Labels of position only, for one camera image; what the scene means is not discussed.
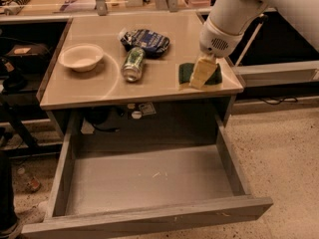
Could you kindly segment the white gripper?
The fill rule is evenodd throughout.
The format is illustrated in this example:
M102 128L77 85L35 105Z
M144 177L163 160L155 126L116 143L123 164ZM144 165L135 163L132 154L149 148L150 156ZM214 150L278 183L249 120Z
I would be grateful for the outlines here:
M219 30L207 18L199 34L199 48L206 54L213 54L216 58L229 56L241 41L243 35L231 35ZM213 55L201 55L193 67L189 85L201 89L216 71L217 63Z

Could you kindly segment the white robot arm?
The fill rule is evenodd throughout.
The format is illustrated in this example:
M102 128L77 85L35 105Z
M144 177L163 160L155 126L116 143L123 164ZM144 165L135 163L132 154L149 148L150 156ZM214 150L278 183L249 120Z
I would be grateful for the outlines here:
M201 55L195 62L189 85L202 89L217 69L216 59L228 57L242 40L249 25L275 9L311 47L319 50L319 0L216 0L199 35ZM306 62L255 62L234 66L251 87L318 82L318 59Z

